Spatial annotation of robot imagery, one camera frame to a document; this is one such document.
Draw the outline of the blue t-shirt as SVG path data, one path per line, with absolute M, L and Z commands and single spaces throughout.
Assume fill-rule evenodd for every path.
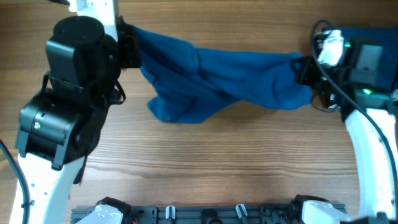
M 202 123 L 241 100 L 273 110 L 310 103 L 310 87 L 294 82 L 290 68 L 298 53 L 207 49 L 138 27 L 134 31 L 141 72 L 157 93 L 147 106 L 161 121 Z

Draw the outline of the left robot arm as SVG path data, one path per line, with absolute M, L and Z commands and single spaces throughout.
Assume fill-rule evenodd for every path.
M 109 108 L 124 103 L 121 70 L 141 65 L 136 34 L 117 0 L 69 1 L 71 17 L 53 28 L 49 71 L 21 109 L 18 185 L 11 223 L 60 223 L 73 185 L 98 145 Z

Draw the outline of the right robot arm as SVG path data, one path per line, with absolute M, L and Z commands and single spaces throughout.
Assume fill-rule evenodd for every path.
M 338 110 L 349 133 L 359 177 L 358 218 L 320 200 L 302 204 L 304 223 L 397 223 L 397 146 L 394 105 L 381 76 L 383 47 L 374 41 L 321 35 L 299 61 L 295 81 L 312 87 L 327 112 Z

